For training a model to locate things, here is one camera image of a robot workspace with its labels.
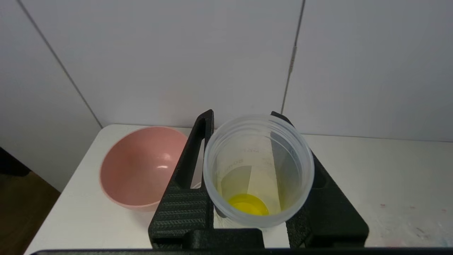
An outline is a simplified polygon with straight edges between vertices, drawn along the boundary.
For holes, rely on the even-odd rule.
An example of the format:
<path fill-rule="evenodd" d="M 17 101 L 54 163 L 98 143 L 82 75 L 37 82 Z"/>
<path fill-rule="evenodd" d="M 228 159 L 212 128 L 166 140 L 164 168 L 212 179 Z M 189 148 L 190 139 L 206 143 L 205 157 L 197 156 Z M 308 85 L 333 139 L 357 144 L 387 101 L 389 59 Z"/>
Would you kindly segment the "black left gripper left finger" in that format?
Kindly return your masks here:
<path fill-rule="evenodd" d="M 213 131 L 214 112 L 209 109 L 197 117 L 148 227 L 152 248 L 181 249 L 188 232 L 213 227 L 213 205 L 205 184 L 191 188 L 200 149 Z"/>

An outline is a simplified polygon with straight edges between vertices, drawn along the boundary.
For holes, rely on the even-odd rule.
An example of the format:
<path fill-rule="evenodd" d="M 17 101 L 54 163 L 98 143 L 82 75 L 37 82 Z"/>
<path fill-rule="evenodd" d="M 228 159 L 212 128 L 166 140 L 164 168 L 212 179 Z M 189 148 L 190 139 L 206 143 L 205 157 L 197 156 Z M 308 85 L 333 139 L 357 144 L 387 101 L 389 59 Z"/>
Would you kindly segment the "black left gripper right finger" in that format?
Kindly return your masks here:
<path fill-rule="evenodd" d="M 302 208 L 270 230 L 272 248 L 363 247 L 369 227 L 315 155 L 314 180 Z"/>

